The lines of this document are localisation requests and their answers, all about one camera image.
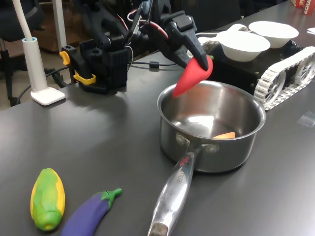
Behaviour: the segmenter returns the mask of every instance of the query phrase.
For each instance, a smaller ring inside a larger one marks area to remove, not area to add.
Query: pot rim
[[[245,96],[247,96],[248,98],[250,98],[254,105],[258,108],[258,112],[260,113],[260,117],[261,117],[261,120],[260,120],[260,124],[256,127],[255,130],[253,130],[251,133],[248,133],[246,135],[243,135],[241,137],[236,137],[236,138],[233,138],[233,139],[212,139],[212,138],[206,138],[206,137],[203,137],[203,136],[199,136],[199,135],[194,135],[194,134],[191,134],[191,133],[188,133],[182,129],[180,129],[179,127],[177,127],[176,125],[174,125],[172,122],[170,122],[166,117],[165,115],[163,114],[163,111],[162,111],[162,108],[161,108],[161,103],[162,103],[162,100],[163,98],[169,94],[170,92],[172,92],[176,86],[176,84],[174,85],[171,85],[169,87],[167,87],[166,89],[163,90],[163,92],[161,92],[161,94],[158,96],[157,98],[157,108],[158,108],[158,111],[161,115],[161,117],[169,124],[171,125],[172,127],[174,127],[176,130],[178,130],[179,132],[183,133],[183,134],[186,134],[186,135],[189,135],[189,136],[192,136],[194,138],[199,138],[199,139],[204,139],[204,140],[211,140],[211,141],[232,141],[232,140],[239,140],[239,139],[243,139],[243,138],[246,138],[248,136],[251,136],[255,133],[258,132],[258,130],[260,130],[262,128],[262,126],[264,125],[265,121],[266,121],[266,112],[265,112],[265,109],[263,107],[263,105],[261,103],[259,103],[256,98],[254,98],[254,96],[252,96],[250,93],[238,88],[238,87],[235,87],[233,85],[228,85],[228,84],[225,84],[225,83],[221,83],[221,82],[213,82],[213,81],[201,81],[199,84],[202,84],[202,85],[211,85],[213,87],[229,87],[231,89],[235,89],[239,92],[241,92],[242,94],[244,94]]]

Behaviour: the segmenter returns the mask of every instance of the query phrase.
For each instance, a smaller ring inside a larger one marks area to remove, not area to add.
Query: white lamp
[[[22,43],[31,82],[31,97],[34,101],[44,106],[64,99],[64,93],[47,86],[37,38],[31,35],[20,0],[13,0],[13,4],[25,36]]]

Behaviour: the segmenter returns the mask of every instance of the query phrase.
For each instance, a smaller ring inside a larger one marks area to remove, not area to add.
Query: white tank tread
[[[294,83],[284,90],[285,71],[297,66]],[[315,75],[315,47],[306,47],[297,54],[271,65],[258,80],[254,97],[270,110],[305,88]]]

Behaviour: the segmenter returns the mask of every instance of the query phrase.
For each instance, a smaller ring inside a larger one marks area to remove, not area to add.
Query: robotic arm
[[[169,0],[142,2],[128,14],[132,22],[130,29],[103,6],[102,0],[74,0],[74,5],[93,39],[80,44],[80,54],[68,45],[63,47],[61,56],[64,64],[70,66],[73,82],[79,81],[86,91],[107,94],[126,86],[130,43],[141,42],[143,46],[149,42],[183,68],[190,60],[188,49],[200,66],[208,70],[193,18],[184,11],[172,14]]]
[[[197,27],[191,16],[187,16],[184,11],[172,14],[169,0],[142,2],[134,13],[131,30],[139,28],[140,32],[146,33],[165,57],[185,68],[190,60],[187,56],[188,49],[200,66],[208,70],[206,53],[195,35]]]

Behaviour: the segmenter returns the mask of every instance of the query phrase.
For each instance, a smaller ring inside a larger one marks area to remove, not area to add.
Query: white bowl
[[[261,52],[270,47],[267,39],[244,31],[224,31],[217,35],[224,54],[236,61],[254,60]]]
[[[270,42],[271,48],[283,47],[290,39],[299,35],[299,31],[292,26],[271,21],[253,22],[249,29],[264,36]]]

